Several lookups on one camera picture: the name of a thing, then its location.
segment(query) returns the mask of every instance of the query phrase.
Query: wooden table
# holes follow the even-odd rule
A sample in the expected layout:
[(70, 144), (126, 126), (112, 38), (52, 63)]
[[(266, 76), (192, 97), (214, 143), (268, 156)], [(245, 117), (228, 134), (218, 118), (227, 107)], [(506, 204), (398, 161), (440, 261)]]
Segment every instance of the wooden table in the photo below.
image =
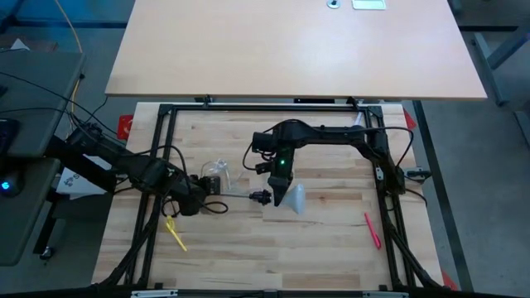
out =
[[(138, 104), (128, 150), (149, 148), (158, 106)], [(383, 111), (387, 126), (406, 126), (401, 105), (383, 105)], [(190, 173), (198, 174), (207, 161), (222, 158), (229, 163), (231, 177), (237, 177), (253, 132), (288, 118), (311, 125), (345, 126), (352, 124), (356, 113), (181, 111), (176, 117), (173, 144), (182, 150)], [(403, 131), (388, 131), (388, 137), (393, 159), (397, 160), (409, 136)], [(249, 154), (249, 165), (259, 161), (261, 157)], [(171, 162), (181, 164), (174, 152)], [(402, 166), (414, 165), (414, 155), (409, 151)], [(222, 200), (230, 210), (222, 215), (177, 218), (176, 228), (189, 252), (181, 250), (161, 218), (150, 283), (164, 282), (165, 288), (231, 290), (376, 290), (378, 285), (390, 285), (386, 252), (384, 248), (376, 249), (364, 220), (364, 212), (369, 212), (383, 241), (370, 162), (352, 147), (308, 146), (296, 151), (294, 168), (293, 185), (302, 183), (306, 188), (303, 215), (273, 204), (263, 207), (248, 199), (209, 197), (207, 200)], [(239, 186), (261, 188), (266, 178), (245, 171)], [(408, 187), (421, 192), (417, 185)], [(136, 190), (114, 197), (94, 282), (103, 280), (131, 246), (139, 200)], [(426, 206), (408, 193), (401, 196), (401, 202), (410, 248), (431, 276), (441, 282)], [(405, 281), (400, 256), (398, 253), (397, 264)], [(136, 277), (141, 264), (139, 257)]]
[(486, 99), (447, 0), (137, 0), (107, 95)]

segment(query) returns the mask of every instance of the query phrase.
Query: gray floor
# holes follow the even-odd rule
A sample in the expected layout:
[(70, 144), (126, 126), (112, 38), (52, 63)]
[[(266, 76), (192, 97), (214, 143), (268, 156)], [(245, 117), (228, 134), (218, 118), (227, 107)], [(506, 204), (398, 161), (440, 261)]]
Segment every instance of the gray floor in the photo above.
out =
[[(133, 4), (132, 0), (78, 1), (81, 5), (63, 2), (70, 17), (78, 21), (126, 21)], [(463, 0), (463, 7), (459, 16), (463, 25), (517, 25), (530, 16), (530, 5), (524, 0)], [(60, 19), (61, 15), (52, 2), (26, 0), (19, 17)], [(77, 50), (70, 29), (13, 27), (9, 33), (55, 40), (63, 51)], [(77, 100), (91, 110), (104, 100), (104, 88), (123, 30), (79, 29), (78, 34), (88, 62)], [(506, 33), (487, 34), (486, 40), (495, 48), (506, 36)], [(469, 48), (475, 57), (473, 47)], [(529, 54), (530, 46), (524, 46), (496, 72), (507, 95), (516, 101), (530, 94)], [(110, 99), (98, 117), (116, 127), (118, 115), (133, 113), (136, 102), (145, 100), (152, 99)], [(403, 105), (413, 114), (411, 103)], [(475, 290), (530, 296), (530, 232), (525, 220), (530, 208), (530, 197), (525, 192), (530, 181), (530, 150), (513, 114), (491, 101), (428, 102), (424, 109)], [(64, 121), (57, 135), (64, 136), (67, 128)], [(419, 133), (417, 136), (414, 143), (417, 162), (426, 166), (422, 140)], [(431, 202), (428, 211), (441, 266), (457, 281), (431, 182), (425, 184), (424, 192)], [(103, 230), (102, 221), (62, 223), (53, 239), (59, 248), (57, 255), (44, 263), (28, 250), (16, 267), (0, 268), (0, 292), (88, 285)]]

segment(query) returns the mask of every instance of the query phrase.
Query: white funnel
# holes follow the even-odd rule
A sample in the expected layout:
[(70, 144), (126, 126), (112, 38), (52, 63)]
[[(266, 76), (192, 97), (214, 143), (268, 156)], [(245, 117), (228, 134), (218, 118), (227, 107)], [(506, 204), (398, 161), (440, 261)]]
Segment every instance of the white funnel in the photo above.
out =
[(287, 206), (297, 214), (303, 214), (306, 211), (306, 189), (304, 185), (297, 185), (292, 190), (287, 191), (280, 206)]

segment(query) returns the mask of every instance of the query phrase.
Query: red marker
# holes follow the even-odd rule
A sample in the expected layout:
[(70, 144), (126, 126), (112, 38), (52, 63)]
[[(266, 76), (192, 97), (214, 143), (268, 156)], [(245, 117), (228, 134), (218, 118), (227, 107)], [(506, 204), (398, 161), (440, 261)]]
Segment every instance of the red marker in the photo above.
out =
[(372, 239), (373, 239), (373, 242), (375, 243), (375, 247), (380, 249), (381, 241), (379, 240), (378, 235), (375, 233), (375, 229), (373, 229), (372, 221), (370, 220), (370, 217), (368, 216), (368, 212), (364, 212), (364, 218), (366, 219), (366, 223), (368, 224), (368, 228), (370, 229), (370, 233), (372, 234)]

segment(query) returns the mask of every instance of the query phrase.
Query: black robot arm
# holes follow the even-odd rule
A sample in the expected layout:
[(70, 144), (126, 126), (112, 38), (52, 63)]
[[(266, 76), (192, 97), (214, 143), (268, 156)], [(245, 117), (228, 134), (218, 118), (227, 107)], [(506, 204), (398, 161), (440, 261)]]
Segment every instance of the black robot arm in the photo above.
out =
[(88, 156), (98, 156), (117, 172), (128, 176), (131, 186), (141, 192), (172, 197), (182, 215), (199, 212), (206, 193), (195, 180), (161, 158), (134, 154), (103, 135), (95, 124), (82, 124), (66, 141), (69, 149)]
[(262, 153), (267, 160), (256, 165), (258, 174), (270, 172), (268, 184), (278, 206), (292, 182), (292, 163), (295, 149), (310, 144), (350, 145), (373, 162), (377, 179), (383, 180), (391, 194), (405, 193), (403, 171), (394, 165), (388, 150), (387, 134), (381, 129), (353, 127), (311, 127), (302, 121), (285, 121), (272, 129), (272, 133), (255, 132), (252, 150)]

